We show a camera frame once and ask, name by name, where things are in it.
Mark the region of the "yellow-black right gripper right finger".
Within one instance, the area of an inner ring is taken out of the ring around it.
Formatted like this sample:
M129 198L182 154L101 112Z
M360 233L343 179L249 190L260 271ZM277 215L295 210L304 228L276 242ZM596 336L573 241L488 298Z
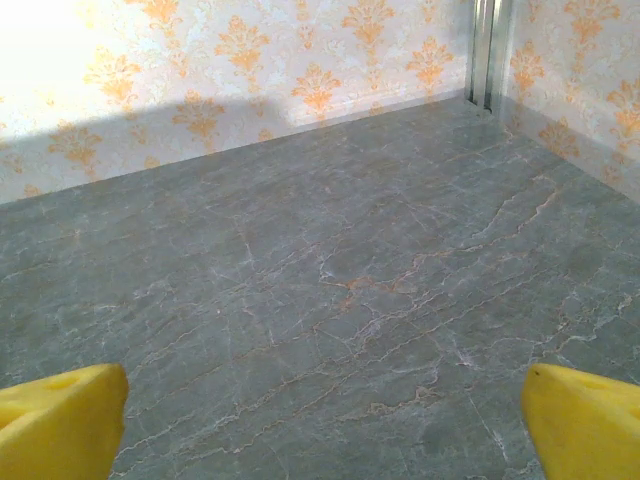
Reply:
M640 480L640 386L538 363L521 408L546 480Z

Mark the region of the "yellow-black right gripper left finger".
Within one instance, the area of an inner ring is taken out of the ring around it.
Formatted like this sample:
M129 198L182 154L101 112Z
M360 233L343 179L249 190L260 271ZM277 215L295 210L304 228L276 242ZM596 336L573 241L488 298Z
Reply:
M0 389L0 480L107 480L128 391L119 364Z

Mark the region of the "aluminium frame post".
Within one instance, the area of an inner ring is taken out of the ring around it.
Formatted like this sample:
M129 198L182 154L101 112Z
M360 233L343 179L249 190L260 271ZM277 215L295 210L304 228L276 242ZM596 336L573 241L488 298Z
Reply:
M473 0L465 96L500 115L513 0Z

